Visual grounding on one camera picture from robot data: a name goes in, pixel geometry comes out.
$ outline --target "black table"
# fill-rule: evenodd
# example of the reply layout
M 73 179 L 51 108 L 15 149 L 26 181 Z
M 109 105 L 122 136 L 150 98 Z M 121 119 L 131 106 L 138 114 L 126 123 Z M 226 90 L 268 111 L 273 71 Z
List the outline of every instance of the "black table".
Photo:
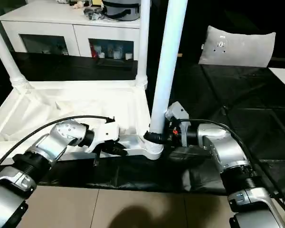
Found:
M 42 54 L 14 54 L 30 81 L 132 80 L 133 67 L 103 67 L 90 58 Z M 0 104 L 11 91 L 0 62 Z M 157 76 L 148 69 L 146 91 L 150 110 Z M 179 101 L 191 118 L 210 119 L 235 129 L 270 170 L 285 192 L 285 85 L 266 68 L 202 66 L 178 63 L 170 103 Z M 225 194 L 208 151 L 165 148 L 151 161 L 143 156 L 62 161 L 42 185 L 161 192 Z

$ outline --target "gray cushion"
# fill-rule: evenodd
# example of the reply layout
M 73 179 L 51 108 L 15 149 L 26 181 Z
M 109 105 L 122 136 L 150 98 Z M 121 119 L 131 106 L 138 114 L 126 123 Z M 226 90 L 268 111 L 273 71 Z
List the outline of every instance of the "gray cushion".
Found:
M 272 56 L 276 33 L 245 35 L 208 26 L 199 64 L 266 67 Z

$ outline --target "white plastic tube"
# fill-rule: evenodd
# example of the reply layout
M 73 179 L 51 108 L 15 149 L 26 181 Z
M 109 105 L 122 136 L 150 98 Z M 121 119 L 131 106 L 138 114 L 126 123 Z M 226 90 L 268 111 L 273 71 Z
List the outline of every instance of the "white plastic tube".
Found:
M 1 34 L 0 34 L 0 59 L 3 62 L 13 87 L 29 86 L 26 78 L 21 74 L 13 57 L 10 54 Z
M 169 0 L 161 46 L 161 58 L 157 73 L 150 132 L 162 133 L 164 128 L 165 113 L 168 109 L 187 2 L 188 0 Z M 161 153 L 163 146 L 148 143 L 147 149 L 151 153 Z
M 150 21 L 150 0 L 142 0 L 141 3 L 141 27 L 139 39 L 139 57 L 135 84 L 147 88 L 147 56 Z

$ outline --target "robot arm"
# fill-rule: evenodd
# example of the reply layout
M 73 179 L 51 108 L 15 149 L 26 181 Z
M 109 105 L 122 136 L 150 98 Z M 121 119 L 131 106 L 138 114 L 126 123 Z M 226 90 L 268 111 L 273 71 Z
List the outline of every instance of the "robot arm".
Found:
M 145 139 L 174 146 L 197 145 L 211 152 L 230 208 L 235 212 L 229 221 L 232 228 L 285 228 L 261 177 L 230 132 L 212 123 L 180 122 L 189 119 L 189 115 L 178 102 L 169 107 L 166 118 L 170 121 L 169 129 L 164 134 L 147 132 Z
M 87 146 L 93 151 L 105 142 L 118 140 L 116 122 L 93 130 L 88 125 L 67 120 L 56 124 L 49 134 L 40 137 L 24 154 L 16 154 L 14 163 L 0 172 L 0 228 L 14 228 L 28 209 L 25 200 L 66 151 L 67 146 Z

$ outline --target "white tray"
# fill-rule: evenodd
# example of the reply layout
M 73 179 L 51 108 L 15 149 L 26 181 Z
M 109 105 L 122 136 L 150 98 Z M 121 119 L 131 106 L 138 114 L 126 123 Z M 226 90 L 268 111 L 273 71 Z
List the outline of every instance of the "white tray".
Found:
M 121 139 L 129 134 L 142 137 L 149 128 L 150 114 L 144 88 L 135 87 L 133 81 L 30 83 L 34 90 L 22 94 L 12 90 L 0 107 L 0 157 L 36 128 L 72 115 L 115 117 L 120 127 Z M 36 96 L 42 97 L 43 102 L 36 99 Z M 93 128 L 104 120 L 77 119 L 77 121 Z M 24 153 L 36 139 L 48 133 L 51 128 L 52 126 L 25 141 L 3 164 L 13 163 L 14 154 Z M 61 160 L 94 157 L 93 153 L 87 154 L 83 150 L 84 148 L 80 147 L 68 147 Z

